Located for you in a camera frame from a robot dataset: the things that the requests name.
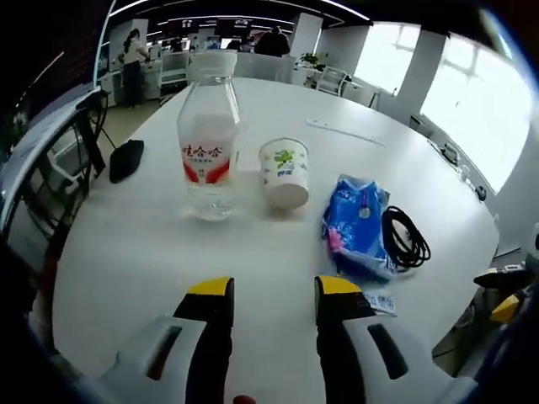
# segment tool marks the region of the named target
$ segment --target plastic bottle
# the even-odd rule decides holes
[[[237,53],[197,53],[188,67],[195,80],[178,116],[178,136],[189,199],[202,219],[219,221],[233,207],[232,171],[240,118],[232,74]]]

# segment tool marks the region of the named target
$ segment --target paper cup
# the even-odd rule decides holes
[[[268,205],[276,209],[295,209],[309,200],[307,186],[307,148],[295,139],[275,139],[260,148]]]

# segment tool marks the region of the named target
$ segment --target white table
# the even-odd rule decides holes
[[[116,185],[105,172],[78,213],[56,279],[56,346],[88,375],[101,375],[122,344],[151,319],[173,313],[191,285],[231,275],[236,316],[227,402],[248,394],[261,403],[323,403],[313,278],[329,266],[320,217],[341,173],[378,181],[430,244],[432,259],[387,287],[403,325],[425,349],[465,310],[476,290],[472,278],[490,264],[499,235],[484,204],[408,127],[307,88],[245,78],[235,86],[247,128],[236,212],[220,223],[185,213],[176,136],[182,92],[132,136],[146,143],[138,172]],[[279,136],[300,139],[310,153],[311,200],[287,217],[266,212],[257,171],[259,147]]]

